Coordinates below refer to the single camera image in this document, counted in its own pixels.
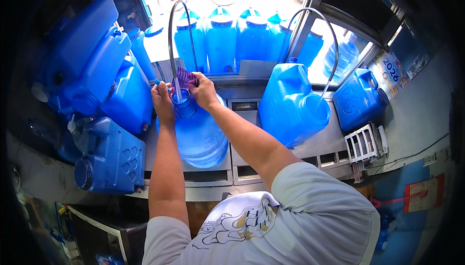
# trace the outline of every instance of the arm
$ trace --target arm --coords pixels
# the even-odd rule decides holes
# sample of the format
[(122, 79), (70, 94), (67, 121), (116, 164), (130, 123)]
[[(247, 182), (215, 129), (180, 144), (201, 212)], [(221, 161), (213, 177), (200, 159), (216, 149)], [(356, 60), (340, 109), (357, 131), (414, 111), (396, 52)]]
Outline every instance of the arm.
[(170, 85), (161, 82), (160, 88), (157, 85), (152, 88), (160, 132), (148, 191), (149, 218), (173, 217), (189, 226), (184, 175), (174, 131), (174, 109), (168, 93)]
[(193, 73), (200, 84), (199, 87), (189, 84), (189, 91), (197, 103), (212, 115), (237, 153), (255, 169), (268, 189), (284, 167), (302, 162), (273, 136), (221, 105), (213, 82), (200, 72)]

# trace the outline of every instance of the person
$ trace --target person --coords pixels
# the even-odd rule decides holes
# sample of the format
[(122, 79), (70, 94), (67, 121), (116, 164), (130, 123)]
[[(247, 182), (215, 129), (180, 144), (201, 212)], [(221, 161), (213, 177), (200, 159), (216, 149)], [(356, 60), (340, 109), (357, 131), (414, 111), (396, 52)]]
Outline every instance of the person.
[(221, 105), (207, 77), (188, 84), (269, 192), (216, 205), (191, 239), (170, 84), (152, 89), (160, 131), (148, 191), (144, 265), (369, 264), (380, 215), (362, 194), (294, 156), (264, 130)]

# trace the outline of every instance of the t-shirt print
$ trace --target t-shirt print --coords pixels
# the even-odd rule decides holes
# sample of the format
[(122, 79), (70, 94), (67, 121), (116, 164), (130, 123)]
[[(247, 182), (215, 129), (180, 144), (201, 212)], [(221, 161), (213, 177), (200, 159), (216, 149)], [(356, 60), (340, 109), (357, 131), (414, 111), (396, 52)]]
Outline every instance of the t-shirt print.
[(206, 221), (201, 226), (192, 247), (208, 249), (210, 244), (242, 242), (253, 237), (261, 238), (269, 232), (278, 215), (279, 204), (264, 196), (257, 199), (256, 206), (248, 206), (242, 211), (224, 212), (217, 220)]

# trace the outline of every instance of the white t-shirt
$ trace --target white t-shirt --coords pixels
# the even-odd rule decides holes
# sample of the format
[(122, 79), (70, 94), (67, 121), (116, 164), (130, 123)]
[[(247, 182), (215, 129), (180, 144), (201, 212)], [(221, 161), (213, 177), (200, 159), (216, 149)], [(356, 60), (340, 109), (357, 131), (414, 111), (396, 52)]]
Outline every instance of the white t-shirt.
[(148, 222), (144, 265), (369, 264), (380, 215), (351, 186), (309, 163), (294, 163), (269, 192), (220, 202), (191, 240), (171, 217)]

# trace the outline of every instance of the hand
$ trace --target hand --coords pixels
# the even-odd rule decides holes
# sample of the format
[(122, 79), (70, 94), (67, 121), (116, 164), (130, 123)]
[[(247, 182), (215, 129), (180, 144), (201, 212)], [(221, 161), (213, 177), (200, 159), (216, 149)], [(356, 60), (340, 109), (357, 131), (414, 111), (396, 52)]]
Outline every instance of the hand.
[(154, 108), (161, 125), (174, 125), (174, 107), (171, 102), (172, 90), (168, 92), (171, 83), (160, 82), (160, 87), (154, 85), (151, 90)]
[(190, 81), (187, 83), (187, 87), (197, 101), (197, 104), (206, 111), (209, 111), (217, 104), (219, 105), (213, 82), (200, 72), (193, 72), (193, 74), (199, 80), (199, 87), (196, 87)]

